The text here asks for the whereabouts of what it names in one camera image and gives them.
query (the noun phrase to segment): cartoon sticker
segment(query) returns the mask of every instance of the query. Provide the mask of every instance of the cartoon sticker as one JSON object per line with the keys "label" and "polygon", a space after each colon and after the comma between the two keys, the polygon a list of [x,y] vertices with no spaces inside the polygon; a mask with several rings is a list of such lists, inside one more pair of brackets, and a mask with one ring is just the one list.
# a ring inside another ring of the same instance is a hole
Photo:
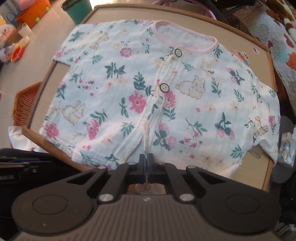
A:
{"label": "cartoon sticker", "polygon": [[246,65],[249,65],[249,61],[248,61],[248,56],[246,53],[244,52],[240,52],[240,51],[237,51],[235,50],[235,53],[242,59],[242,61],[246,64]]}
{"label": "cartoon sticker", "polygon": [[254,50],[254,52],[255,52],[256,54],[259,54],[259,50],[258,50],[258,49],[253,48],[253,50]]}

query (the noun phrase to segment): tile floor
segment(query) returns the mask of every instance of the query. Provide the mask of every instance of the tile floor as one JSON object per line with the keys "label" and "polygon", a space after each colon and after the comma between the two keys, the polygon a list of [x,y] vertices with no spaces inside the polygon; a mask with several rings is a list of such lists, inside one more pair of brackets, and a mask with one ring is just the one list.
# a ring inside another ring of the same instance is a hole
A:
{"label": "tile floor", "polygon": [[[16,63],[5,64],[0,72],[0,90],[2,91],[2,99],[0,100],[0,148],[10,147],[8,126],[13,125],[12,110],[16,93],[43,80],[55,51],[75,27],[69,15],[60,7],[63,2],[64,0],[53,2],[50,11],[32,28],[30,43],[22,59]],[[107,3],[151,5],[154,0],[90,0],[90,2],[94,7]],[[170,6],[197,13],[202,10],[196,4],[186,3],[183,0],[170,3]]]}

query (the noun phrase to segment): neckline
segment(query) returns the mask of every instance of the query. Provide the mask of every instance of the neckline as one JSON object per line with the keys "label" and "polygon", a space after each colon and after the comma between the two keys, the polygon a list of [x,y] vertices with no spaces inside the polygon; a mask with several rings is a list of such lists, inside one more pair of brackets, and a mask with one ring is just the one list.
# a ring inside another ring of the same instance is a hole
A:
{"label": "neckline", "polygon": [[[189,32],[191,34],[194,34],[194,35],[197,35],[199,37],[202,37],[202,38],[205,38],[207,40],[211,40],[213,41],[214,43],[206,48],[206,49],[193,49],[193,48],[189,48],[187,47],[186,45],[184,44],[174,44],[173,42],[170,42],[169,40],[167,40],[166,38],[164,38],[162,36],[162,34],[160,34],[157,30],[157,26],[161,24],[161,25],[169,25],[169,26],[172,26],[174,28],[177,28],[177,29],[180,29],[180,30],[183,30],[183,31],[186,31],[186,32]],[[204,35],[204,34],[200,34],[200,33],[197,33],[197,32],[194,32],[193,30],[190,30],[190,29],[187,29],[187,28],[184,28],[182,26],[179,26],[175,23],[172,23],[170,21],[166,21],[166,20],[158,20],[158,21],[155,21],[152,25],[151,25],[151,29],[153,31],[153,35],[154,37],[156,37],[159,41],[161,41],[162,43],[164,43],[165,45],[168,45],[168,46],[173,46],[173,47],[176,47],[176,46],[180,46],[181,48],[183,48],[185,51],[187,52],[190,52],[190,53],[208,53],[208,52],[211,52],[213,51],[217,46],[218,46],[218,40],[215,38],[215,37],[212,37],[212,36],[208,36],[208,35]]]}

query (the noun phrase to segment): orange toy bucket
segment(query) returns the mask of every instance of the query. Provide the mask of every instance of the orange toy bucket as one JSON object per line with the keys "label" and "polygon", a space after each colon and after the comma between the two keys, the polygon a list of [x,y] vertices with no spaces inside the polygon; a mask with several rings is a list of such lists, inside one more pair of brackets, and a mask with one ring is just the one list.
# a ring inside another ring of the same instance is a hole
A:
{"label": "orange toy bucket", "polygon": [[15,19],[17,22],[24,22],[30,28],[40,21],[44,14],[50,9],[50,3],[48,0],[37,0],[31,7],[22,11],[20,15]]}

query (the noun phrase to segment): green bucket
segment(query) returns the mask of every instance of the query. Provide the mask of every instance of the green bucket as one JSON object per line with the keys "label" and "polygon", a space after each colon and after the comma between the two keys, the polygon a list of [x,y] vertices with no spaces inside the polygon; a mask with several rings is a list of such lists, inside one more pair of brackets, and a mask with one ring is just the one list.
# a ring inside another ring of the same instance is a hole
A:
{"label": "green bucket", "polygon": [[89,0],[66,0],[61,8],[67,12],[75,24],[80,22],[92,11]]}

